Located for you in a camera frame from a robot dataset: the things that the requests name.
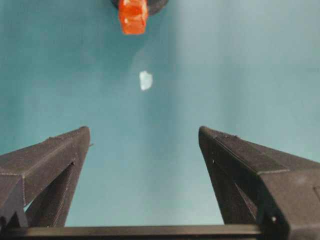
teal background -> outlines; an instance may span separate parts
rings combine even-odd
[[[124,36],[109,0],[0,0],[0,154],[87,125],[67,225],[220,224],[198,129],[320,160],[319,23],[319,0],[170,0]]]

orange block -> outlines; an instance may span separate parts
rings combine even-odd
[[[144,34],[148,19],[147,0],[120,0],[119,19],[124,34]]]

